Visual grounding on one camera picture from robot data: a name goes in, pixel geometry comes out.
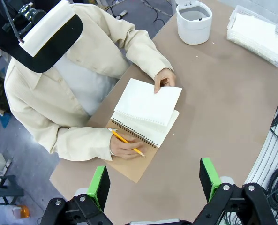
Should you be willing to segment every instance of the beige jacket sleeve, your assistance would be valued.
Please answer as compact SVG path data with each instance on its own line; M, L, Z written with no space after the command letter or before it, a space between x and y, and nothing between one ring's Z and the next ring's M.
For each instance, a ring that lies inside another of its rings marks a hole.
M156 49L147 31L136 30L132 23L117 20L95 5L77 4L77 6L82 7L119 48L126 50L126 57L152 79L164 68L173 69L170 62Z
M49 153L57 152L60 158L71 161L94 157L112 160L109 148L112 133L107 129L60 127L11 93L7 92L7 97L13 115Z

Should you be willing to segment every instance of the pencil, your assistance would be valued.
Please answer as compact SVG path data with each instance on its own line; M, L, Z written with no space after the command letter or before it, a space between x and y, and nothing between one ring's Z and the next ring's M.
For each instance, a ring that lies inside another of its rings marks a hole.
M113 129L108 128L109 131L111 131L113 133L113 135L115 135L116 137L118 137L121 141L123 141L124 143L129 143L127 140L125 140L123 137L121 137L117 132L115 132ZM141 153L140 150L138 149L134 149L137 153L139 153L141 156L145 157L145 155L143 153Z

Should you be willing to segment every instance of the person's right hand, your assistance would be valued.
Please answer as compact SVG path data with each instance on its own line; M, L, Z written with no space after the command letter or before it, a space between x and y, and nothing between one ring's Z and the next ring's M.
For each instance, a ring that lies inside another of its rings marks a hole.
M139 155L134 149L139 149L142 153L146 151L143 143L138 142L134 137L122 134L120 135L130 143L124 143L115 135L112 135L110 140L110 149L114 155L123 159L132 159Z

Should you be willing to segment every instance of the spiral notebook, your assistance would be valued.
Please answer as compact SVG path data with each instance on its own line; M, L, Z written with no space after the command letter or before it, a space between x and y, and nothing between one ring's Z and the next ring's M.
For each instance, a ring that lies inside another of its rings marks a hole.
M153 93L153 89L151 84L130 79L106 125L144 142L146 157L124 160L113 156L112 161L107 161L135 183L144 174L179 115L174 107L181 88L163 87L157 94Z

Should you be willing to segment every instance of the plastic stool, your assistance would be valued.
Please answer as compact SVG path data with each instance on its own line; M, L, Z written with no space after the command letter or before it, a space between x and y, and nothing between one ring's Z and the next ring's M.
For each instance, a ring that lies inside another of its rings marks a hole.
M0 198L5 202L0 205L14 205L18 197L24 196L23 189L16 184L15 178L14 175L0 176ZM6 197L13 197L13 200L9 203Z

